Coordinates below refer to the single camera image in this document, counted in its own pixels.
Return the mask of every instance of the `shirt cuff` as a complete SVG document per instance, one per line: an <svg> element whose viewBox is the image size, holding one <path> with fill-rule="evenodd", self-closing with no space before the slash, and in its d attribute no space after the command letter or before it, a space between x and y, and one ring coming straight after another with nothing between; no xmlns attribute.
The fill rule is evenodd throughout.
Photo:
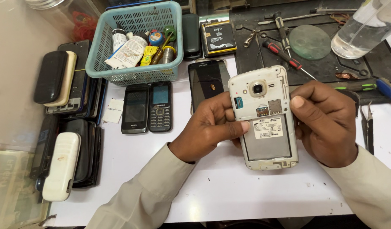
<svg viewBox="0 0 391 229"><path fill-rule="evenodd" d="M173 200L194 166L178 159L166 143L143 167L138 180L153 195Z"/></svg>
<svg viewBox="0 0 391 229"><path fill-rule="evenodd" d="M391 189L391 169L370 154L366 149L358 146L358 156L352 164L343 168L329 168L320 166L331 176L347 197L375 198L380 189Z"/></svg>

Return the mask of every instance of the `blue plastic basket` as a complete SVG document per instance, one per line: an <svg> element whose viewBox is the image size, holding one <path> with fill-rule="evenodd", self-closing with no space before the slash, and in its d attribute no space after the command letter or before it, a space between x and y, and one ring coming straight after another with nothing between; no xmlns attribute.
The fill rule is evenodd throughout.
<svg viewBox="0 0 391 229"><path fill-rule="evenodd" d="M133 68L114 69L104 61L113 53L112 30L117 23L127 32L162 31L173 25L177 31L177 58L168 64L157 64ZM178 77L178 65L183 60L183 32L181 7L176 2L162 2L142 6L112 9L103 13L97 29L85 70L92 78L105 78L118 86L156 81L171 81Z"/></svg>

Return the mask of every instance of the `phone keypad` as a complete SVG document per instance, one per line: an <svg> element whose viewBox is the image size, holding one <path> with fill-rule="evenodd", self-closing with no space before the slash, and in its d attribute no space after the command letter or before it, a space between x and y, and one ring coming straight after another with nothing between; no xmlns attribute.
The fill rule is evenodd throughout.
<svg viewBox="0 0 391 229"><path fill-rule="evenodd" d="M171 122L172 118L170 117L170 108L158 108L150 111L150 127L162 127L164 129L166 127L170 127Z"/></svg>

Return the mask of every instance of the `white table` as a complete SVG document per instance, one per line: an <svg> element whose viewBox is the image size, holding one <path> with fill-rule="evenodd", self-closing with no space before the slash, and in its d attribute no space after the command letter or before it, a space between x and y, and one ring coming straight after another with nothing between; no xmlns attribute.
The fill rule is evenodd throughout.
<svg viewBox="0 0 391 229"><path fill-rule="evenodd" d="M237 74L235 59L227 57L228 71ZM87 225L96 209L107 203L123 182L130 180L167 141L172 141L190 118L190 87L187 65L179 66L173 82L173 129L169 133L135 135L121 133L121 124L103 123L103 157L100 184L72 190L64 202L54 202L52 226ZM111 98L123 99L125 88L108 85ZM374 117L375 156L391 168L391 104L371 106ZM356 141L364 145L361 117L356 120ZM166 222L221 221L352 214L339 187L320 168L298 141L299 164L290 169L252 171L242 151L222 142L195 166L177 197Z"/></svg>

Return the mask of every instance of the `cream phone cover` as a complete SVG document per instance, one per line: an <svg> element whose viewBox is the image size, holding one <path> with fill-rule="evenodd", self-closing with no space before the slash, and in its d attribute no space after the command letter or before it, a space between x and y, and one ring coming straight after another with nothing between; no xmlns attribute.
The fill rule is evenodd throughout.
<svg viewBox="0 0 391 229"><path fill-rule="evenodd" d="M61 84L61 91L58 99L51 103L45 103L47 107L64 106L68 103L70 97L71 83L74 78L74 70L76 68L77 55L74 52L67 51L68 58L66 69L64 71L63 82Z"/></svg>
<svg viewBox="0 0 391 229"><path fill-rule="evenodd" d="M64 201L69 197L80 143L81 137L76 133L66 132L57 136L49 176L43 186L43 199L53 202Z"/></svg>
<svg viewBox="0 0 391 229"><path fill-rule="evenodd" d="M254 93L254 86L260 93ZM298 163L286 70L282 66L243 73L228 82L237 121L249 121L240 138L249 169L282 169Z"/></svg>

